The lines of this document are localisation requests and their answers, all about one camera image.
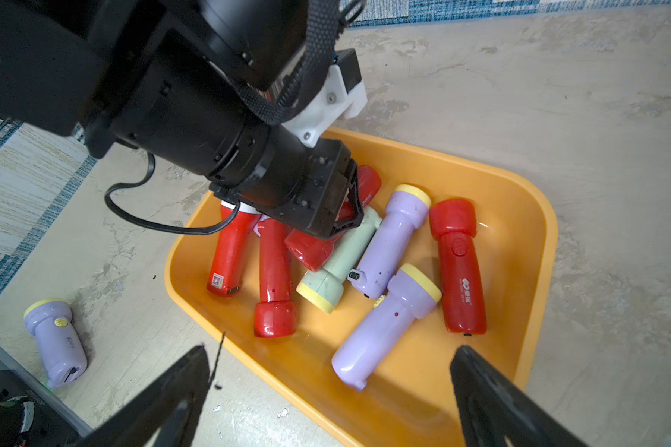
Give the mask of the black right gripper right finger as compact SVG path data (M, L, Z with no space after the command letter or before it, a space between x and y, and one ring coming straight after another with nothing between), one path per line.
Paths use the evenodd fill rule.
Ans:
M470 346L449 370L467 446L584 445Z

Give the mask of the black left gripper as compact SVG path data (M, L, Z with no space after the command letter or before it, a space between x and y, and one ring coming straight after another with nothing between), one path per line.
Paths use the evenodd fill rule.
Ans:
M331 240L363 221L358 165L341 141L313 148L293 136L271 136L239 148L214 176L210 190L231 204L247 204L304 234Z

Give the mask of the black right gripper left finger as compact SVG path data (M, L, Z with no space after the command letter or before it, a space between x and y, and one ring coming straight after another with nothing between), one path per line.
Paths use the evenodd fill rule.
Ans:
M190 446L210 389L210 363L194 346L79 446Z

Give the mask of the yellow plastic storage tray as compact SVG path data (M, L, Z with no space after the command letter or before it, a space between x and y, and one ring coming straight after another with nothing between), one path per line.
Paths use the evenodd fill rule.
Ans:
M434 201L464 197L475 205L475 239L486 289L488 330L449 333L441 311L414 323L363 391L343 384L331 366L338 346L373 303L348 289L331 314L299 300L298 329L260 339L253 331L259 299L256 242L245 251L242 288L233 298L208 292L217 236L181 237L165 264L171 299L244 365L316 424L346 445L462 445L449 366L459 346L472 346L518 387L529 380L557 251L557 216L525 178L413 145L331 129L353 158L382 179L374 200L384 210L399 184L413 184Z

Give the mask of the purple flashlight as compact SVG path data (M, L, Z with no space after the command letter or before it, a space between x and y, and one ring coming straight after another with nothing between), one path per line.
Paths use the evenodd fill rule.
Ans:
M72 324L69 303L59 299L38 301L26 309L23 320L37 341L49 389L74 382L84 374L89 363Z
M340 380L362 391L413 322L427 317L441 298L427 275L413 264L403 264L389 280L387 293L333 355L332 367Z
M384 294L416 230L428 217L432 200L412 184L399 184L391 194L378 230L368 244L348 281L365 297Z

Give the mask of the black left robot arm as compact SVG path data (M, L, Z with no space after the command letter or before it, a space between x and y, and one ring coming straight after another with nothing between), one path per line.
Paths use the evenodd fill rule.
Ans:
M340 60L353 1L0 1L0 115L201 175L234 210L320 240L363 221L357 163L287 123Z

